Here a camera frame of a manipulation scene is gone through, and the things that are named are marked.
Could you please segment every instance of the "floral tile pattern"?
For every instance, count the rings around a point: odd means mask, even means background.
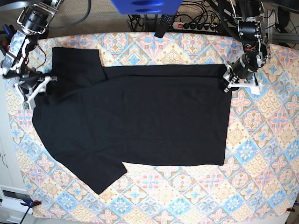
[[[168,33],[107,33],[40,40],[51,70],[52,48],[98,49],[103,66],[216,64],[234,61],[242,45],[232,38]],[[34,216],[106,224],[232,223],[285,214],[299,193],[299,59],[271,45],[257,73],[259,96],[233,93],[223,166],[125,164],[128,173],[97,195],[44,148],[32,112],[5,83],[15,152],[28,193],[42,204]],[[45,55],[29,54],[37,67]]]

